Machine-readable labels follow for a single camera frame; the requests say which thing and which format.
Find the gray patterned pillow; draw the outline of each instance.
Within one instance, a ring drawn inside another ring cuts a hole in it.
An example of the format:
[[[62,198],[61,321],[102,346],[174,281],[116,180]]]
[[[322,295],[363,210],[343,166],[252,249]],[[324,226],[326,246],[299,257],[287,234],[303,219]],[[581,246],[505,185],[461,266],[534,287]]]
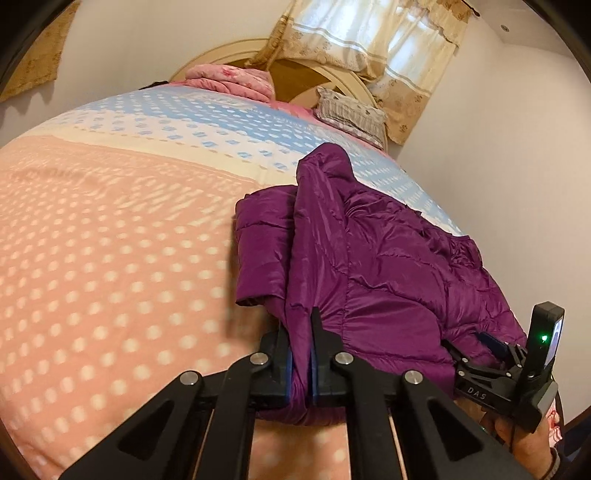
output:
[[[377,108],[318,87],[320,100],[314,110],[318,120],[347,132],[354,137],[384,150],[386,141],[386,114]]]

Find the ceiling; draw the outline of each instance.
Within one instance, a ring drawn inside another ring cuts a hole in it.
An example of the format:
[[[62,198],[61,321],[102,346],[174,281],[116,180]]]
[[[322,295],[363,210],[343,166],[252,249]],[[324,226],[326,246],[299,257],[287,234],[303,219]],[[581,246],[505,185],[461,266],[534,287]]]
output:
[[[522,0],[467,0],[499,35],[513,45],[540,48],[572,57],[562,39]],[[503,31],[501,25],[509,28]]]

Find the blue and white bedsheet section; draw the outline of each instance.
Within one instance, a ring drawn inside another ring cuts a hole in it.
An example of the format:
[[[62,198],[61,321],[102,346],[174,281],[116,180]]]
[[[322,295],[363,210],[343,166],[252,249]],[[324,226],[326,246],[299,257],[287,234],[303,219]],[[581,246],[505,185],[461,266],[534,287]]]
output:
[[[184,86],[117,95],[66,112],[45,123],[78,125],[199,145],[295,176],[298,161],[325,142],[343,147],[357,179],[420,210],[431,223],[462,235],[427,193],[389,157],[347,135],[309,123],[263,103]]]

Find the jacket sleeve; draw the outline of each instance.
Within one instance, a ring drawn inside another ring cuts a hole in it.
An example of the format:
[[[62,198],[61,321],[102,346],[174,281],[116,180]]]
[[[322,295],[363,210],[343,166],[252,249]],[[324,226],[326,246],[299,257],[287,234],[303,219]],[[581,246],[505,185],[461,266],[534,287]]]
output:
[[[296,193],[296,186],[270,187],[236,204],[239,305],[285,301]]]
[[[556,449],[552,449],[552,457],[554,458],[552,468],[550,468],[550,471],[542,480],[560,480],[569,468],[570,461],[565,456],[559,454]]]

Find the purple jacket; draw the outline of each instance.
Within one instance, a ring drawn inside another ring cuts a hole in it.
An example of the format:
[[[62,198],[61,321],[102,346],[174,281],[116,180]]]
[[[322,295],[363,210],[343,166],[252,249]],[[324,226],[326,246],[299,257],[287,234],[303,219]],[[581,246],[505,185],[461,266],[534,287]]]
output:
[[[298,186],[248,195],[236,205],[237,303],[262,304],[286,326],[293,351],[289,423],[331,423],[305,402],[310,312],[375,368],[417,369],[452,395],[454,368],[442,339],[481,364],[494,357],[474,336],[525,335],[475,243],[436,227],[358,182],[345,151],[323,144],[297,167]]]

